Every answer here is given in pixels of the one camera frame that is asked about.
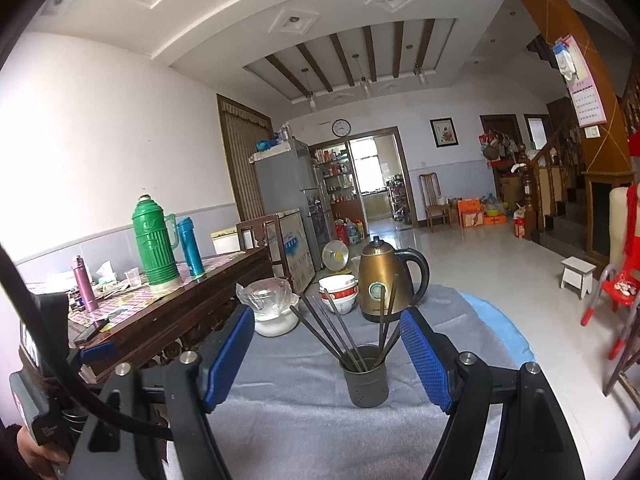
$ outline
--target blue thermos bottle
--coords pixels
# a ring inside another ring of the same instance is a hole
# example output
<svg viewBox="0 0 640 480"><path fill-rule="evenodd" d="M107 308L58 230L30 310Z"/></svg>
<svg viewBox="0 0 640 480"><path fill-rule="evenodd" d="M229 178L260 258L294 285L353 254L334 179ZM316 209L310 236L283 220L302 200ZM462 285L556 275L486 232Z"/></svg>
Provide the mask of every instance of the blue thermos bottle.
<svg viewBox="0 0 640 480"><path fill-rule="evenodd" d="M193 221L187 216L187 218L180 220L177 226L180 244L182 245L184 257L189 266L189 274L191 276L203 275L204 267L202 266L202 258L200 257L200 251L196 243L196 236L193 233Z"/></svg>

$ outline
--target smartphone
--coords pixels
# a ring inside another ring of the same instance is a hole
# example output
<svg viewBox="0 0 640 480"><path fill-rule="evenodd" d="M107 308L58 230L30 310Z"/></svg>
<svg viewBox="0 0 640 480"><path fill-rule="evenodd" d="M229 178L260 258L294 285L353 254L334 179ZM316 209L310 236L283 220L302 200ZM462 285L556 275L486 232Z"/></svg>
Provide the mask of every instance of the smartphone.
<svg viewBox="0 0 640 480"><path fill-rule="evenodd" d="M107 325L108 322L109 320L106 318L98 319L94 321L93 323L91 323L91 325L87 327L86 330L84 330L84 332L82 332L78 337L74 339L74 344L78 345L78 344L87 343L88 341L91 341L91 339L96 337L98 335L98 332L100 332L100 330L105 325Z"/></svg>

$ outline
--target small step stool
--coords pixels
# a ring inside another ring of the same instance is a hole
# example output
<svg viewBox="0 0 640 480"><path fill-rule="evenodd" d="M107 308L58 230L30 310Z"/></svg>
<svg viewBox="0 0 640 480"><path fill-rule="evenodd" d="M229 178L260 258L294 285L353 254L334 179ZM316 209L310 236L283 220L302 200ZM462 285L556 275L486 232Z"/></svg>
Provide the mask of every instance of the small step stool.
<svg viewBox="0 0 640 480"><path fill-rule="evenodd" d="M580 289L580 299L583 300L586 294L590 294L593 289L593 271L596 266L585 262L580 258L571 256L561 262L564 265L560 288L568 283Z"/></svg>

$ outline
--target metal screw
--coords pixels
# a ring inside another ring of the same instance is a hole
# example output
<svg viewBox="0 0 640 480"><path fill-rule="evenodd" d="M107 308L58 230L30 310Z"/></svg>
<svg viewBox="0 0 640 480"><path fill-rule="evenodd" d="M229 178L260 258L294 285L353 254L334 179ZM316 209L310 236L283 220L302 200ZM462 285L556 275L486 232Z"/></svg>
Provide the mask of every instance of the metal screw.
<svg viewBox="0 0 640 480"><path fill-rule="evenodd" d="M535 374L539 374L540 373L540 365L538 363L533 362L533 361L525 364L524 368L530 374L534 374L535 375Z"/></svg>
<svg viewBox="0 0 640 480"><path fill-rule="evenodd" d="M198 354L194 351L187 351L187 352L182 352L180 354L180 362L183 365L188 365L193 363L196 359L198 358Z"/></svg>
<svg viewBox="0 0 640 480"><path fill-rule="evenodd" d="M462 352L459 355L459 359L460 362L466 366L471 366L472 364L475 364L476 361L478 361L476 354L474 354L473 352Z"/></svg>
<svg viewBox="0 0 640 480"><path fill-rule="evenodd" d="M120 363L116 366L116 375L123 377L127 375L131 371L131 364L129 363Z"/></svg>

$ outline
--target gray cup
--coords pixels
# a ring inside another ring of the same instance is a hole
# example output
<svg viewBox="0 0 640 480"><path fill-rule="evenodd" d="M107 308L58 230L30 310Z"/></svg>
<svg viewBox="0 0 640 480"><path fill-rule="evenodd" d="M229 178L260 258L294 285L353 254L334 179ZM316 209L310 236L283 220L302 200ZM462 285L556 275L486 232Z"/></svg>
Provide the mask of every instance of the gray cup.
<svg viewBox="0 0 640 480"><path fill-rule="evenodd" d="M358 350L369 369L368 372L351 372L342 364L342 372L347 381L349 397L359 408L373 408L385 402L389 396L389 385L386 382L386 367L382 361L376 368L370 368L380 355L375 345L358 346Z"/></svg>

